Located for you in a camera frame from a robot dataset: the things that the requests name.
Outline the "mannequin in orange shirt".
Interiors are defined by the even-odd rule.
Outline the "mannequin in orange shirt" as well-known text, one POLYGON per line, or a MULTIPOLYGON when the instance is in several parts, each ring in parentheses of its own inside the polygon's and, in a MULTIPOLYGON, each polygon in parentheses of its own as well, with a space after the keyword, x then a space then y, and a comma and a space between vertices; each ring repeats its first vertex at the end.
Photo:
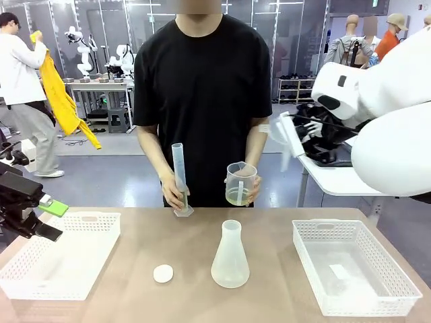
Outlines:
POLYGON ((387 24, 387 31, 375 50, 379 61, 382 61, 386 54, 400 43, 397 35, 401 31, 408 31, 406 18, 401 13, 392 13, 389 15, 387 17, 387 24))

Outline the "person's right hand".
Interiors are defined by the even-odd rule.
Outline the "person's right hand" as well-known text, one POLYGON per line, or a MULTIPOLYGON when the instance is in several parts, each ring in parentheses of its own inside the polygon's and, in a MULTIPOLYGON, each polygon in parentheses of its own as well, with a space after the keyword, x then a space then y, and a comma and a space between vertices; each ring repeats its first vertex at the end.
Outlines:
POLYGON ((181 192, 176 187, 175 175, 172 170, 164 170, 160 174, 162 192, 166 202, 175 210, 180 211, 185 207, 185 196, 189 196, 190 192, 187 188, 181 192))

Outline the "yellow hooded garment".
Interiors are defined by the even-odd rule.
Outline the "yellow hooded garment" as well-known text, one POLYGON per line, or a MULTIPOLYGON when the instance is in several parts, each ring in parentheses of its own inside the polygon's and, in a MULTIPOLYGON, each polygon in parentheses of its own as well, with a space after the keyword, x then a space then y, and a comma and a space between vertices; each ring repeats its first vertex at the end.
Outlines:
POLYGON ((96 149, 101 149, 102 145, 95 134, 93 134, 86 122, 77 115, 76 103, 67 93, 65 84, 55 68, 49 49, 44 50, 44 61, 39 71, 46 97, 64 134, 69 136, 76 130, 80 130, 96 149))

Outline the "person's left forearm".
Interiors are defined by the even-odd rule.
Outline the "person's left forearm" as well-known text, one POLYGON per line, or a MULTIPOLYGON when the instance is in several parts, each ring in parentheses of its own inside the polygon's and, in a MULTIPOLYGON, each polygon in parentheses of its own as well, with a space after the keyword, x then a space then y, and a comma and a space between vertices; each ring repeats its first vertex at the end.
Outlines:
POLYGON ((244 161, 255 168, 259 165, 268 136, 267 133, 259 131, 260 124, 269 124, 269 118, 253 118, 251 120, 251 129, 248 132, 246 140, 246 155, 244 161))

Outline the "white round flask cap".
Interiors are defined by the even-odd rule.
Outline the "white round flask cap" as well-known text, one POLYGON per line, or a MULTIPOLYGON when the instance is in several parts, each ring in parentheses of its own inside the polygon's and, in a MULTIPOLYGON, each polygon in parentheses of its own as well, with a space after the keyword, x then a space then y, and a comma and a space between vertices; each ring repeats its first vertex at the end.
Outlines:
POLYGON ((169 264, 161 264, 153 270, 153 278, 157 283, 168 283, 174 276, 174 270, 169 264))

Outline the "person's black T-shirt torso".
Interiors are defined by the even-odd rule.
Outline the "person's black T-shirt torso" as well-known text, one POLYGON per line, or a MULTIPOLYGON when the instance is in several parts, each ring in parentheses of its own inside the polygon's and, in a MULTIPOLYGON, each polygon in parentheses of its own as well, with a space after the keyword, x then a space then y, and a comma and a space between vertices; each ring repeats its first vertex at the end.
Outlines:
POLYGON ((193 207, 227 207, 227 168, 245 162, 253 118, 270 117, 271 58, 260 34, 222 13, 178 14, 140 47, 134 63, 138 126, 157 126, 174 171, 183 144, 193 207))

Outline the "white plastic sheet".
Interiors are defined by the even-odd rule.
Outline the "white plastic sheet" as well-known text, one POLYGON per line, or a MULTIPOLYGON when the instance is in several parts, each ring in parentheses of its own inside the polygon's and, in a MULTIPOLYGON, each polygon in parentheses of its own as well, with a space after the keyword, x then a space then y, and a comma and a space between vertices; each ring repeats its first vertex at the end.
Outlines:
POLYGON ((285 172, 288 170, 290 160, 292 158, 299 158, 305 154, 305 151, 292 122, 292 116, 288 112, 281 113, 275 125, 284 140, 281 171, 285 172))

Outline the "white perforated plastic basket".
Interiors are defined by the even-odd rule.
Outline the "white perforated plastic basket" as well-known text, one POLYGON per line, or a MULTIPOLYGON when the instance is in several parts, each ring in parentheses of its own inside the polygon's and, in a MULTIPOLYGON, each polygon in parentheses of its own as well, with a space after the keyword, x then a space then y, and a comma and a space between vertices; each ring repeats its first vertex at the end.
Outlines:
POLYGON ((406 317, 422 293, 359 220, 292 222, 293 243, 322 315, 406 317))
POLYGON ((84 301, 121 234, 121 215, 66 212, 48 224, 62 235, 31 238, 0 270, 0 288, 10 299, 84 301))

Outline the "white background work table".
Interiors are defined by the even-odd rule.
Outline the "white background work table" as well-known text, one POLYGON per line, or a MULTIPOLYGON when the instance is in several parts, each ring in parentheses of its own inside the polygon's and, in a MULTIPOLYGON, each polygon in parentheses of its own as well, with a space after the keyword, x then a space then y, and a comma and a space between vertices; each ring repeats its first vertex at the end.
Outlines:
POLYGON ((107 110, 126 108, 129 113, 131 133, 133 124, 133 90, 134 84, 124 79, 99 79, 84 81, 66 79, 65 85, 77 105, 77 113, 90 124, 108 126, 107 110))

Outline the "white side table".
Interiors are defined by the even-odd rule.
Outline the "white side table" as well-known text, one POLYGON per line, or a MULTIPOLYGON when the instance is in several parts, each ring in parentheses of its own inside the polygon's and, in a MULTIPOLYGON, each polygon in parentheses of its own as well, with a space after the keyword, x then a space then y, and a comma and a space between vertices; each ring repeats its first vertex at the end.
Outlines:
MULTIPOLYGON (((270 137, 272 139, 279 138, 279 142, 283 146, 284 140, 275 125, 277 119, 278 117, 275 119, 274 124, 271 127, 275 131, 275 134, 271 134, 270 137)), ((302 165, 302 177, 296 202, 297 207, 304 206, 306 186, 310 177, 325 194, 331 196, 372 196, 376 199, 385 199, 388 197, 387 194, 381 193, 365 184, 352 167, 318 167, 312 159, 306 156, 306 154, 294 159, 297 159, 302 165)))

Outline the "background person grey trousers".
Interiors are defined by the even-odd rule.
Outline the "background person grey trousers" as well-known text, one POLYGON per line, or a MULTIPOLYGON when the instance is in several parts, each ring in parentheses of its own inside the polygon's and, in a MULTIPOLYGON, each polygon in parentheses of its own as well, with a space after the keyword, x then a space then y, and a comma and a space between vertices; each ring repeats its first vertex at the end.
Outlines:
POLYGON ((18 36, 20 28, 15 14, 0 14, 0 88, 22 137, 36 146, 35 175, 59 178, 64 171, 55 155, 55 119, 45 105, 46 94, 38 76, 47 47, 42 34, 37 33, 30 49, 18 36))

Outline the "white box device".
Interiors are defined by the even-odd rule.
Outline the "white box device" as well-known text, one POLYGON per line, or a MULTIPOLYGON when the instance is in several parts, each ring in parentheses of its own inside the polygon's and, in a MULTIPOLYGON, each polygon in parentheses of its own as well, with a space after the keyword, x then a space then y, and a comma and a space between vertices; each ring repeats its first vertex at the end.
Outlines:
POLYGON ((30 139, 21 141, 21 152, 24 154, 23 166, 25 169, 32 173, 35 172, 36 167, 36 146, 30 139))

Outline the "wooden shoe rack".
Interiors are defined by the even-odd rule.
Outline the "wooden shoe rack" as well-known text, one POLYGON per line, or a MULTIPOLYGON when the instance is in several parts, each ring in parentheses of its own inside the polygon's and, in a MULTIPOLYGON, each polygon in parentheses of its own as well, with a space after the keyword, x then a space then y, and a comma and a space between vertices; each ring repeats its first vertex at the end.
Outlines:
POLYGON ((311 91, 315 78, 282 77, 278 79, 277 103, 301 104, 312 102, 311 91))

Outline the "clear plastic graduated cylinder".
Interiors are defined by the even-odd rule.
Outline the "clear plastic graduated cylinder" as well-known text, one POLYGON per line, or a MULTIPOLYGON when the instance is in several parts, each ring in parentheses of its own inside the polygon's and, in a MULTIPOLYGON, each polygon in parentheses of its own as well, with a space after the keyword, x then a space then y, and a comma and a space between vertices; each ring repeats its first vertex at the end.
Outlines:
POLYGON ((174 211, 174 213, 177 217, 188 217, 194 210, 188 204, 188 188, 186 185, 185 160, 182 143, 175 143, 172 145, 172 158, 176 187, 183 195, 181 201, 184 204, 184 207, 180 211, 174 211))

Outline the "grey plastic step stool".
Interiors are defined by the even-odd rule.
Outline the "grey plastic step stool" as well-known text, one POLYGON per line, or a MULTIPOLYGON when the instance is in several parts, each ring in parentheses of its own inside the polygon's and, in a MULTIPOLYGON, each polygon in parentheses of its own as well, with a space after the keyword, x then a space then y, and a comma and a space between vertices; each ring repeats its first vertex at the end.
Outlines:
POLYGON ((129 113, 126 108, 107 110, 107 114, 109 133, 126 133, 130 130, 129 113))

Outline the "mannequin in grey shirt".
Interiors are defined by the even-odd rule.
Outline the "mannequin in grey shirt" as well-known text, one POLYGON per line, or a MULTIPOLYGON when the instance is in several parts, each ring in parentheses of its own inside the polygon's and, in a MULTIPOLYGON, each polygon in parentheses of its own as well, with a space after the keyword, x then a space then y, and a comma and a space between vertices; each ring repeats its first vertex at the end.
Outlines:
POLYGON ((355 68, 368 65, 374 51, 364 37, 356 36, 358 22, 358 15, 347 17, 345 35, 330 44, 324 64, 337 63, 355 68))

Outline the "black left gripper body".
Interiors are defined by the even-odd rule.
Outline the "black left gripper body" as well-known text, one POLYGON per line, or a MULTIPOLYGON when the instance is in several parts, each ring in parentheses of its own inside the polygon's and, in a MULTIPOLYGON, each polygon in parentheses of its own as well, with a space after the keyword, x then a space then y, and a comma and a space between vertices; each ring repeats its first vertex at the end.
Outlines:
POLYGON ((23 172, 0 164, 0 227, 24 238, 36 234, 42 223, 33 208, 44 196, 43 185, 23 177, 23 172))

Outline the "person's right forearm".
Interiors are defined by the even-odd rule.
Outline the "person's right forearm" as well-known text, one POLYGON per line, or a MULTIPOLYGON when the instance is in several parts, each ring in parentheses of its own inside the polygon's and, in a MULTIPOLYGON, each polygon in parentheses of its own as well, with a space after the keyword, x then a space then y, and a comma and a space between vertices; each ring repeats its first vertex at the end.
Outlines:
POLYGON ((169 166, 157 134, 157 126, 137 127, 137 138, 144 154, 149 159, 161 181, 173 180, 174 172, 169 166))

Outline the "translucent plastic Erlenmeyer flask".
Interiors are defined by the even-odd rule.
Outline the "translucent plastic Erlenmeyer flask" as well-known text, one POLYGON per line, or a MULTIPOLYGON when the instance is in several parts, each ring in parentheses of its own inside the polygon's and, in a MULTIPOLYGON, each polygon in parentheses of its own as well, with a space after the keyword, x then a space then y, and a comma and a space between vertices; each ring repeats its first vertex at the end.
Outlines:
POLYGON ((242 226, 239 221, 223 222, 221 240, 211 266, 213 280, 227 289, 243 286, 250 277, 241 232, 242 226))

